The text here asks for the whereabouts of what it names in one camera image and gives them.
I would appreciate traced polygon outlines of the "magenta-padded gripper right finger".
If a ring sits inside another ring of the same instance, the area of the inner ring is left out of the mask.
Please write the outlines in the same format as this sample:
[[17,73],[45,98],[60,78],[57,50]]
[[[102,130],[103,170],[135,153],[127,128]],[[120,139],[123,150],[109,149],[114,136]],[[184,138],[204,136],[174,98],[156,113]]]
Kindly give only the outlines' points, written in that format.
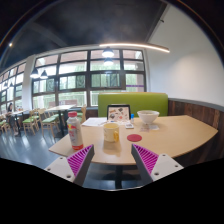
[[183,166],[169,155],[165,153],[158,155],[137,144],[132,145],[131,153],[144,185],[183,169]]

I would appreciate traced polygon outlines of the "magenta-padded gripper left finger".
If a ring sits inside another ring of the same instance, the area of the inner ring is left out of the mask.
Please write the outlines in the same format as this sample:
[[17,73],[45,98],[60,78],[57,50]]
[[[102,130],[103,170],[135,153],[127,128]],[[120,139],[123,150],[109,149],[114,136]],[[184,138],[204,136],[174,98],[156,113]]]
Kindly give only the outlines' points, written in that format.
[[82,186],[93,156],[94,145],[89,145],[68,157],[57,158],[45,170]]

